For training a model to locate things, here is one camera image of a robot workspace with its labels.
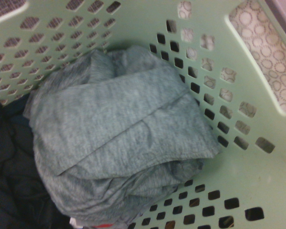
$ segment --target red fabric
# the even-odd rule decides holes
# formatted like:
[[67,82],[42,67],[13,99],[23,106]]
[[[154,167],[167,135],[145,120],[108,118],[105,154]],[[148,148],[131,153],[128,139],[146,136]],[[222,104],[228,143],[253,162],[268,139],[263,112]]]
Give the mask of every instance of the red fabric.
[[99,226],[95,226],[96,228],[108,228],[111,227],[113,224],[101,224]]

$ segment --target laundry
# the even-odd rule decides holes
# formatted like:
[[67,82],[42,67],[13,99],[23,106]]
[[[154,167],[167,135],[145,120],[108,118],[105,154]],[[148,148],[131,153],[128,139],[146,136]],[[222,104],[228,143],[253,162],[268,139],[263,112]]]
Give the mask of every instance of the laundry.
[[139,46],[94,50],[30,99],[38,172],[78,225],[127,228],[220,149],[177,71]]
[[36,169],[33,135],[22,111],[29,95],[0,104],[0,229],[68,229]]

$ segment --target beige patterned surface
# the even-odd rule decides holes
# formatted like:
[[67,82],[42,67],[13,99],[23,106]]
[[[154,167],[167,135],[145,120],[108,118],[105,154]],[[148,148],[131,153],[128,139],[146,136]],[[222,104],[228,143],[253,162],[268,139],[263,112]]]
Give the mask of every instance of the beige patterned surface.
[[[178,15],[180,18],[189,19],[191,17],[191,3],[182,1],[178,5]],[[262,70],[281,108],[286,112],[286,47],[281,41],[270,20],[263,12],[257,0],[246,0],[240,4],[231,14],[229,19],[239,33],[256,63]],[[190,42],[192,33],[188,29],[181,30],[182,40]],[[213,36],[203,34],[201,37],[201,47],[212,50],[215,45]],[[187,49],[187,57],[196,60],[197,52]],[[203,60],[203,68],[211,71],[210,60]],[[223,71],[221,78],[230,83],[234,83],[236,73],[229,69]],[[227,101],[232,100],[232,93],[222,90],[220,97]],[[243,104],[240,108],[245,114],[251,114],[254,109],[249,104]]]
[[286,112],[286,47],[256,0],[240,4],[229,17]]

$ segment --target laundry basket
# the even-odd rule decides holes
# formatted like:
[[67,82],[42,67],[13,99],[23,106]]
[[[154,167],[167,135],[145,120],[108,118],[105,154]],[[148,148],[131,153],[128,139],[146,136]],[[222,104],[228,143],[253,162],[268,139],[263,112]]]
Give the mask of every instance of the laundry basket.
[[223,152],[130,229],[286,229],[286,112],[229,20],[241,0],[0,2],[2,104],[94,48],[132,44],[169,61],[191,88]]

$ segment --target folded gray cloth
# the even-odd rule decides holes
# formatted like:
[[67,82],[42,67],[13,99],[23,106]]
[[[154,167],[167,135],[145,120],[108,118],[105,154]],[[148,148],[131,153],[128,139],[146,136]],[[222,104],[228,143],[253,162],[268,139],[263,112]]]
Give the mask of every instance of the folded gray cloth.
[[177,71],[138,46],[92,51],[32,96],[38,171],[58,209],[84,226],[127,228],[219,152]]

